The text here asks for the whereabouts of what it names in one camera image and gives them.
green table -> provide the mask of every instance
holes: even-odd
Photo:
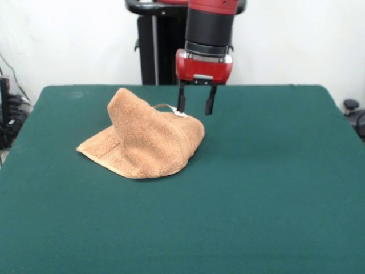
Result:
[[[150,104],[175,87],[127,86]],[[206,137],[134,181],[75,151],[117,86],[47,87],[0,171],[0,273],[365,273],[365,147],[319,86],[189,86]]]

brown towel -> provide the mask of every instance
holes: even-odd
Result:
[[[127,178],[157,178],[182,170],[203,140],[203,124],[194,117],[162,112],[125,88],[108,105],[112,125],[76,150]]]

